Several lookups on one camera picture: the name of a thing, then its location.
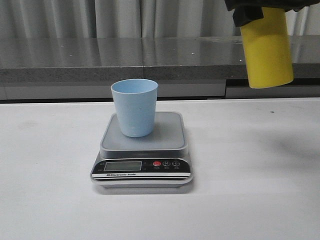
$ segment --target white tabletop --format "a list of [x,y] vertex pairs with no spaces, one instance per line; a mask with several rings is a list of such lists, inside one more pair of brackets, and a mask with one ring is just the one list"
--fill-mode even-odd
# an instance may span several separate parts
[[182,113],[191,185],[104,191],[113,103],[0,105],[1,240],[315,240],[320,98],[160,101]]

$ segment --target gray curtain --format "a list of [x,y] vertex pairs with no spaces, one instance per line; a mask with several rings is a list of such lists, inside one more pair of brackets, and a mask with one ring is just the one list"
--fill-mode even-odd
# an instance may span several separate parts
[[[290,35],[320,35],[320,4],[287,13]],[[224,0],[0,0],[4,38],[239,35]]]

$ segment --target plastic cup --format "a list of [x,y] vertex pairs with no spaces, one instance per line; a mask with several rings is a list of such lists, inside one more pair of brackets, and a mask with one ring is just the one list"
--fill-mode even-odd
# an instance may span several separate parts
[[263,7],[263,18],[241,27],[249,85],[270,88],[294,80],[286,13]]
[[148,79],[127,79],[111,86],[121,132],[133,138],[150,134],[155,126],[158,84]]

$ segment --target gray scale platform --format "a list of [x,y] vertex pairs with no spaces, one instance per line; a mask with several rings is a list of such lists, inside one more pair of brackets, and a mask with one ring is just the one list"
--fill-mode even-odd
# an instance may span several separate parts
[[178,112],[156,112],[154,130],[147,136],[122,134],[113,114],[100,143],[100,155],[118,158],[182,158],[189,152],[183,119]]

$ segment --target light blue cup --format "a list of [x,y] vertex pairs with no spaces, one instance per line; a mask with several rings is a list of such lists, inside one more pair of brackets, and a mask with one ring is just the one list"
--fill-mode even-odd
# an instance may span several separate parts
[[148,79],[127,79],[111,86],[121,132],[133,138],[150,134],[155,126],[158,84]]

